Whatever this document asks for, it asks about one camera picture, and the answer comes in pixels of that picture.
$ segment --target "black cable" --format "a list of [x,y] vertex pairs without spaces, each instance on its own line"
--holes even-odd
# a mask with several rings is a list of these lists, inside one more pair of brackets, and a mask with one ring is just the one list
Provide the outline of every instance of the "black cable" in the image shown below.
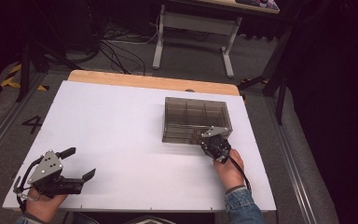
[[124,74],[130,74],[130,72],[129,71],[127,71],[125,68],[124,68],[124,66],[123,66],[123,64],[121,63],[121,61],[120,61],[120,59],[118,58],[118,56],[117,56],[117,54],[115,53],[115,51],[110,47],[110,46],[108,46],[107,44],[105,44],[103,41],[101,41],[101,44],[103,44],[104,46],[106,46],[107,48],[109,48],[111,51],[111,53],[112,53],[112,62],[114,62],[114,60],[113,60],[113,55],[115,55],[115,57],[116,57],[116,59],[117,59],[117,62],[118,62],[118,64],[117,63],[115,63],[117,66],[119,66],[122,70],[123,70],[123,72],[124,72]]
[[106,56],[106,58],[108,58],[109,60],[110,60],[110,62],[112,62],[112,63],[114,63],[115,65],[117,65],[118,67],[120,67],[120,64],[118,64],[117,62],[115,62],[115,60],[113,60],[109,55],[107,55],[104,51],[103,51],[103,49],[100,49],[100,52],[102,52],[103,54],[104,54],[104,56]]
[[275,210],[275,223],[279,224],[279,212],[278,212],[278,206],[277,206],[276,202],[275,202],[275,208],[277,209],[277,210]]
[[69,215],[69,212],[66,212],[66,213],[65,213],[65,216],[64,216],[63,219],[62,219],[62,224],[65,224],[66,219],[68,218],[68,215]]
[[123,73],[122,71],[117,70],[117,69],[113,66],[113,63],[110,63],[110,68],[112,68],[113,71],[117,71],[117,72],[119,72],[119,73]]
[[[31,163],[31,165],[28,167],[27,171],[25,172],[25,175],[22,177],[22,181],[21,181],[21,184],[20,186],[18,187],[18,189],[20,189],[21,193],[24,191],[24,185],[25,185],[25,181],[27,180],[28,178],[28,175],[30,174],[32,168],[34,168],[34,166],[36,166],[37,164],[39,164],[41,161],[43,160],[43,157],[40,157],[39,159],[33,161]],[[23,202],[20,198],[19,195],[17,195],[17,202],[19,203],[20,205],[20,209],[22,211],[22,213],[25,213],[25,209],[26,209],[26,204],[25,204],[25,201]]]
[[127,33],[123,33],[122,30],[119,30],[119,27],[112,27],[107,29],[104,33],[103,33],[103,39],[116,39],[118,37],[121,36],[125,36],[127,34],[129,34],[130,32]]
[[208,36],[211,34],[211,33],[206,33],[206,32],[199,32],[198,34],[196,33],[191,33],[190,31],[188,30],[184,30],[184,29],[177,29],[177,28],[167,28],[167,32],[165,32],[164,34],[165,35],[168,35],[169,33],[172,33],[172,32],[176,32],[176,33],[179,33],[179,34],[183,34],[183,35],[186,35],[190,38],[192,38],[193,40],[195,41],[198,41],[198,42],[203,42],[205,41]]
[[139,60],[142,62],[142,65],[144,66],[144,76],[145,76],[145,74],[146,74],[146,66],[145,66],[144,60],[142,60],[142,59],[141,59],[140,57],[138,57],[136,54],[134,54],[134,53],[132,53],[132,52],[126,50],[126,49],[122,49],[122,48],[120,48],[120,47],[118,47],[118,46],[116,46],[116,45],[113,45],[112,43],[109,43],[109,42],[107,42],[107,43],[108,43],[109,45],[111,45],[112,47],[115,47],[115,48],[117,48],[117,49],[124,50],[124,51],[128,52],[129,54],[132,54],[133,56],[135,56],[137,59],[139,59]]
[[[131,58],[125,57],[125,56],[120,55],[120,54],[118,54],[117,56],[120,57],[120,58],[124,58],[124,59],[126,59],[126,60],[128,60],[128,61],[131,61],[131,62],[133,62],[133,63],[136,63],[136,64],[138,65],[138,66],[136,66],[135,68],[133,68],[133,69],[131,69],[131,70],[129,71],[130,74],[132,74],[133,71],[135,71],[135,70],[137,70],[137,69],[139,69],[139,68],[142,68],[142,66],[141,66],[138,62],[136,62],[135,60],[133,60],[133,59],[131,59]],[[111,63],[111,68],[112,68],[113,70],[115,70],[115,71],[121,72],[121,71],[119,71],[119,70],[117,70],[116,68],[113,67],[113,63]]]
[[102,40],[114,41],[118,43],[127,43],[127,44],[148,44],[151,41],[157,42],[154,37],[157,33],[154,33],[153,36],[145,36],[145,35],[115,35],[111,34],[110,36],[104,36]]
[[245,184],[246,184],[246,188],[249,190],[249,192],[252,194],[252,187],[251,187],[251,183],[249,182],[248,178],[246,177],[245,173],[243,172],[243,170],[241,169],[241,167],[237,164],[237,162],[232,159],[232,157],[230,157],[228,155],[228,159],[234,164],[234,166],[240,171],[240,173],[242,174],[243,178],[245,179]]

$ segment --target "cable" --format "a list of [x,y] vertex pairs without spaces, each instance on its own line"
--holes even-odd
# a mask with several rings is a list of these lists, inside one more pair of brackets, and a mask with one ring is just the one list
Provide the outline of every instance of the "cable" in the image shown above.
[[[27,171],[25,172],[24,176],[22,177],[22,181],[19,187],[16,186],[16,188],[18,188],[20,190],[20,192],[22,193],[24,191],[24,185],[25,185],[25,181],[28,179],[28,175],[30,174],[32,168],[34,168],[34,166],[36,166],[37,164],[39,164],[41,161],[43,160],[43,157],[40,157],[39,159],[33,161],[31,163],[31,165],[28,167]],[[17,202],[20,205],[20,209],[22,211],[22,213],[25,213],[25,209],[26,209],[26,203],[25,201],[23,202],[20,198],[19,195],[17,195]]]
[[69,215],[69,212],[66,212],[66,213],[65,213],[65,216],[64,216],[63,219],[62,219],[62,224],[65,224],[66,219],[68,218],[68,215]]
[[87,220],[88,223],[92,223],[92,224],[100,224],[97,220],[95,220],[92,217],[88,217],[82,213],[79,212],[74,212],[74,217],[80,217],[80,220]]
[[165,33],[165,35],[169,35],[172,32],[176,32],[176,33],[179,33],[179,34],[186,35],[186,36],[188,36],[188,37],[190,37],[193,40],[196,40],[198,42],[205,41],[208,38],[208,36],[211,34],[211,33],[207,33],[207,32],[195,33],[195,32],[191,32],[191,31],[188,31],[188,30],[178,29],[178,28],[171,28],[171,27],[167,27],[166,29],[167,29],[167,32]]
[[135,56],[137,59],[139,59],[139,60],[142,62],[142,65],[144,66],[144,75],[146,74],[146,65],[145,65],[144,60],[142,60],[142,59],[141,59],[140,57],[138,57],[136,54],[134,54],[134,53],[132,53],[132,52],[126,50],[126,49],[122,49],[122,48],[120,48],[120,47],[118,47],[118,46],[116,46],[116,45],[113,45],[112,43],[109,43],[109,42],[108,42],[108,44],[111,45],[112,47],[117,48],[117,49],[124,50],[124,51],[128,52],[129,54],[132,54],[133,56]]
[[[106,40],[107,42],[125,43],[125,44],[140,44],[140,45],[148,44],[152,40],[154,40],[156,35],[158,35],[158,25],[156,25],[156,24],[154,24],[156,26],[156,32],[154,33],[154,35],[152,37],[138,35],[141,38],[149,38],[146,42],[130,42],[130,41],[114,40],[114,39],[110,39],[110,38],[104,38],[104,40]],[[127,36],[127,34],[122,34],[121,36],[116,36],[115,39],[122,38],[122,37],[130,37],[130,36]]]
[[108,48],[111,50],[111,52],[112,52],[112,62],[113,62],[113,55],[115,55],[115,57],[116,57],[116,59],[117,59],[117,62],[119,63],[118,66],[123,69],[123,72],[124,72],[125,74],[129,74],[130,72],[127,71],[126,69],[124,69],[123,64],[121,63],[121,61],[120,61],[120,59],[118,58],[118,56],[117,56],[117,54],[115,53],[115,51],[114,51],[112,48],[110,48],[107,44],[105,44],[103,41],[101,41],[101,44],[103,44],[104,46],[108,47]]
[[122,30],[119,30],[119,29],[120,29],[120,27],[111,27],[111,28],[106,29],[106,31],[102,35],[103,39],[117,38],[118,36],[125,36],[130,33],[130,31],[124,33],[125,28],[122,28]]
[[275,197],[273,194],[272,194],[272,197],[274,198],[275,208],[277,209],[277,210],[275,210],[275,223],[279,224],[279,212],[278,212],[277,201],[275,201]]
[[100,49],[100,52],[102,52],[105,56],[106,56],[106,58],[108,58],[112,63],[114,63],[115,65],[117,65],[118,67],[120,67],[120,64],[118,64],[117,62],[115,62],[109,55],[107,55],[104,51],[103,51],[103,49]]
[[249,192],[252,194],[252,187],[251,187],[251,183],[249,182],[248,178],[246,177],[245,173],[243,172],[243,170],[241,169],[241,167],[237,164],[237,162],[232,159],[232,157],[230,155],[228,155],[228,159],[234,164],[234,166],[240,171],[240,173],[242,174],[243,178],[245,179],[245,184],[246,184],[246,188],[249,190]]
[[[131,61],[131,62],[137,64],[137,66],[136,66],[135,68],[132,68],[132,69],[130,70],[130,72],[129,72],[130,74],[132,74],[133,71],[135,71],[135,70],[137,70],[137,69],[139,69],[139,68],[142,68],[142,66],[141,66],[138,62],[136,62],[135,60],[133,60],[133,59],[131,59],[131,58],[125,57],[125,56],[120,55],[120,54],[118,54],[117,56],[118,56],[119,58],[124,58],[124,59],[126,59],[126,60],[128,60],[128,61]],[[113,67],[113,63],[111,63],[111,68],[112,68],[113,70],[115,70],[115,71],[118,71],[116,68]]]

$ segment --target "metal rail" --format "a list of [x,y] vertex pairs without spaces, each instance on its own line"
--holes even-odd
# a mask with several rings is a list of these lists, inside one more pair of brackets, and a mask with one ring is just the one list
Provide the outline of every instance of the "metal rail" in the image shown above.
[[35,73],[35,77],[30,85],[30,91],[28,91],[28,93],[19,103],[15,103],[11,107],[10,111],[7,113],[7,116],[0,124],[0,146],[2,146],[2,143],[5,141],[14,121],[20,114],[22,108],[25,106],[25,104],[27,103],[31,95],[34,93],[34,91],[37,89],[37,87],[40,85],[45,76],[46,74]]
[[308,198],[307,192],[305,191],[299,171],[296,167],[296,162],[292,155],[292,149],[290,148],[286,135],[284,134],[283,127],[279,125],[277,119],[275,118],[274,101],[271,97],[265,97],[264,99],[267,104],[268,112],[271,116],[271,119],[273,120],[274,129],[278,134],[282,146],[281,150],[283,154],[283,160],[286,164],[287,171],[289,172],[289,176],[292,181],[293,189],[295,191],[304,221],[307,224],[317,223],[315,215],[312,211],[312,207],[310,205],[310,200]]

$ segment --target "dark floor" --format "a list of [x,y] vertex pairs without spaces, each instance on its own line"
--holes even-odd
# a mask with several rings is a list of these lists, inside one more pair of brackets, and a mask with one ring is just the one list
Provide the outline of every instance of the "dark floor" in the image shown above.
[[[202,42],[194,41],[186,35],[176,33],[167,35],[159,70],[153,70],[151,66],[156,47],[155,43],[134,45],[115,42],[114,44],[142,58],[148,76],[236,85],[243,78],[259,76],[276,46],[276,41],[245,40],[242,36],[238,36],[230,53],[235,78],[228,79],[219,52],[225,41],[226,38],[220,35],[209,35]],[[120,49],[117,49],[117,54],[136,60]],[[137,68],[137,63],[124,58],[122,58],[122,61],[125,67],[133,70],[133,73],[142,74],[142,68]],[[14,65],[9,65],[3,71],[1,80],[5,79]],[[94,59],[79,64],[85,69],[96,71],[112,71],[111,65],[111,62],[101,53]],[[41,83],[43,86],[48,86],[48,91],[36,90],[32,92],[30,98],[23,103],[18,116],[13,119],[7,135],[2,139],[0,145],[0,223],[14,223],[20,215],[18,212],[3,209],[2,203],[7,193],[11,191],[10,186],[13,181],[11,177],[16,174],[37,134],[37,130],[36,133],[31,133],[32,127],[22,124],[35,116],[41,117],[43,122],[55,93],[61,82],[67,79],[68,74],[69,71],[65,67],[53,65]],[[18,81],[19,77],[16,76],[13,82]],[[270,105],[275,104],[276,99],[263,97],[260,92],[263,87],[263,84],[256,84],[243,93],[246,95],[246,108],[278,207],[279,222],[288,224],[313,223],[304,220],[304,213],[301,210],[302,206],[300,206],[302,203],[308,202],[312,217],[318,223],[338,223],[334,205],[320,177],[294,111],[290,92],[287,94],[284,104],[283,126],[277,127],[276,120],[271,116],[269,110]],[[4,87],[4,90],[0,93],[0,124],[15,104],[14,101],[18,92],[19,89],[17,88]],[[284,133],[286,142],[283,141],[283,144],[286,143],[285,146],[282,145],[280,133]],[[287,150],[290,152],[290,160],[288,160]],[[289,161],[294,162],[300,179],[293,179],[293,164],[288,163]],[[296,195],[296,190],[299,187],[305,190],[307,199]],[[62,216],[63,212],[60,212],[54,223],[61,222]],[[277,223],[275,212],[265,213],[265,218],[267,223]],[[228,223],[225,214],[216,214],[215,223]]]

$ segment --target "wooden edge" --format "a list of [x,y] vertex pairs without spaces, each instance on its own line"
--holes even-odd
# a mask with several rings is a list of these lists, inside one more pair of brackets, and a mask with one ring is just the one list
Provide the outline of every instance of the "wooden edge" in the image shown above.
[[192,90],[195,92],[212,94],[240,95],[237,87],[231,84],[182,80],[165,77],[122,75],[116,73],[94,72],[85,70],[72,71],[68,77],[68,81],[151,88],[170,91]]
[[235,7],[237,9],[267,12],[267,13],[271,13],[271,14],[279,14],[281,12],[281,10],[279,9],[278,6],[277,6],[278,9],[273,9],[273,8],[268,8],[268,7],[256,7],[256,6],[251,6],[251,5],[246,5],[246,4],[239,4],[239,3],[236,3],[236,2],[226,2],[226,1],[221,1],[221,0],[197,0],[197,1],[210,3],[210,4],[215,4],[215,5],[222,5],[222,6],[227,6],[227,7]]

